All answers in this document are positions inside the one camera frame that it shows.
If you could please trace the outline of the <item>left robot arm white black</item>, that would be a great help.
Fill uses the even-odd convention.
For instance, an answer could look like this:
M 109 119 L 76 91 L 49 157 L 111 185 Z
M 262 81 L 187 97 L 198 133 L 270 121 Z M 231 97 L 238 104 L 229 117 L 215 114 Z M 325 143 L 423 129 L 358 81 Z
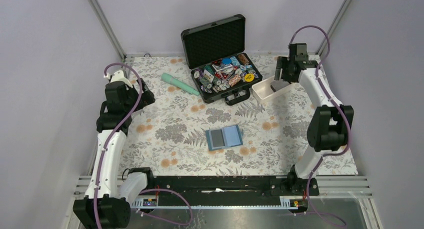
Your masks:
M 155 181 L 139 168 L 129 171 L 129 178 L 118 186 L 121 153 L 132 123 L 131 113 L 155 102 L 154 94 L 141 79 L 141 91 L 122 81 L 106 84 L 106 100 L 96 120 L 97 152 L 93 173 L 82 199 L 73 204 L 73 212 L 86 229 L 126 228 L 131 205 L 139 192 L 152 193 Z

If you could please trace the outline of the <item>black VIP card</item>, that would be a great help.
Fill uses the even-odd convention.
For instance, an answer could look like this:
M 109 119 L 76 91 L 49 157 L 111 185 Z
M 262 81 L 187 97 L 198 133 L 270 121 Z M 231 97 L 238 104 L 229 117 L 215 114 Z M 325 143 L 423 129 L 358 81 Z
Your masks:
M 213 148 L 221 148 L 225 146 L 224 135 L 221 129 L 211 130 L 210 137 Z

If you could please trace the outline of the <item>blue leather card holder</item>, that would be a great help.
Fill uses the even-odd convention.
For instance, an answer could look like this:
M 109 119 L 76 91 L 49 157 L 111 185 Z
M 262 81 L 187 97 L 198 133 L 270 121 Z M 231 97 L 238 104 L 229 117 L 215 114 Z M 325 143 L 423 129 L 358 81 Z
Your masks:
M 225 141 L 225 146 L 213 148 L 212 141 L 211 141 L 211 131 L 212 130 L 222 130 L 224 141 Z M 205 131 L 205 136 L 206 136 L 208 150 L 210 152 L 221 150 L 221 149 L 237 147 L 237 146 L 241 146 L 241 145 L 244 144 L 243 143 L 243 132 L 240 129 L 239 125 L 231 125 L 231 126 L 226 126 L 226 127 L 217 128 L 217 129 L 209 129 L 209 130 Z

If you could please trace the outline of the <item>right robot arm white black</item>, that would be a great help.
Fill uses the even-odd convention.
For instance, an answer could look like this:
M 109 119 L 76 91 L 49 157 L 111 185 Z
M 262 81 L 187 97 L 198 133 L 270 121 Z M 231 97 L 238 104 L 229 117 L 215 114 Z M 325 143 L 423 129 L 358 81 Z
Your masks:
M 309 59 L 306 43 L 291 43 L 288 49 L 288 56 L 277 59 L 274 78 L 299 83 L 315 108 L 306 133 L 309 146 L 293 166 L 296 176 L 286 182 L 287 190 L 299 195 L 307 188 L 305 179 L 313 177 L 325 157 L 341 156 L 347 151 L 354 110 L 333 94 L 320 63 Z

